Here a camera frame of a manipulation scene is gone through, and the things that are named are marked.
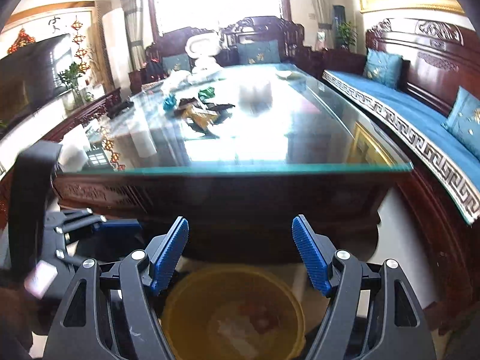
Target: silver screw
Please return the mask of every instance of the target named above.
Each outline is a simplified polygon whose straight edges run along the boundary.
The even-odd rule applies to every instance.
[[[394,259],[388,259],[387,266],[392,269],[395,269],[395,268],[398,268],[398,263]]]
[[[348,253],[346,250],[339,250],[337,252],[337,257],[341,260],[348,260],[350,258],[350,253]]]
[[[134,260],[141,260],[143,257],[145,257],[145,252],[143,250],[136,250],[131,254],[131,257]]]
[[[94,265],[95,265],[95,260],[94,259],[86,259],[82,264],[83,268],[91,268]]]

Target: plastic bucket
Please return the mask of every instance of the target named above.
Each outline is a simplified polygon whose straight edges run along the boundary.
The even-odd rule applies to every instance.
[[[246,265],[188,275],[169,294],[161,323],[177,360],[289,360],[305,345],[290,288]]]

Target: blue gripper pad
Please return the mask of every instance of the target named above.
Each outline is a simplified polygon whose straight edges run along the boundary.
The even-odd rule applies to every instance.
[[[186,219],[182,219],[174,229],[173,234],[170,236],[167,234],[166,245],[163,247],[162,254],[156,262],[153,262],[154,275],[150,285],[153,295],[157,296],[160,291],[168,287],[187,240],[188,222]]]
[[[310,227],[308,222],[303,222],[297,216],[292,223],[293,240],[305,263],[313,287],[319,290],[323,296],[327,296],[332,289],[328,280],[328,264],[312,238],[316,236],[315,233],[311,228],[309,231],[307,226]]]

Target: floor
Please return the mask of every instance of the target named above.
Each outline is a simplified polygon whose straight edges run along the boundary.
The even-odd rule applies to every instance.
[[[428,306],[438,299],[438,294],[414,223],[398,191],[391,190],[388,193],[380,207],[379,214],[382,220],[378,227],[379,244],[370,262],[383,263],[388,258],[396,259],[409,278],[421,306],[423,308]],[[179,263],[178,268],[190,271],[201,266],[204,266],[201,262],[184,259]],[[328,300],[309,285],[306,285],[307,275],[303,264],[264,266],[262,268],[276,274],[291,287],[304,310],[307,332],[321,323]],[[368,310],[367,300],[368,298],[361,296],[358,315],[366,315]],[[437,358],[442,359],[449,336],[439,337],[437,332],[432,332],[432,337]],[[34,346],[30,352],[33,357],[42,356],[45,341],[46,337],[34,337]]]

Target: blue seat cushion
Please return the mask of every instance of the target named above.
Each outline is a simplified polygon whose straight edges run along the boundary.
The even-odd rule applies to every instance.
[[[191,71],[187,54],[179,54],[162,58],[163,70],[170,75],[172,71]]]
[[[397,89],[402,72],[402,63],[401,55],[368,49],[367,63],[363,75],[389,88]]]
[[[480,100],[460,87],[443,126],[480,160]]]
[[[442,126],[446,122],[445,116],[404,92],[387,88],[385,85],[365,77],[337,71],[325,72],[324,78],[334,86],[336,85],[328,79],[328,74],[392,108],[400,117],[443,151],[470,179],[476,189],[480,190],[480,162]]]
[[[278,41],[237,43],[238,58],[241,65],[279,64]]]

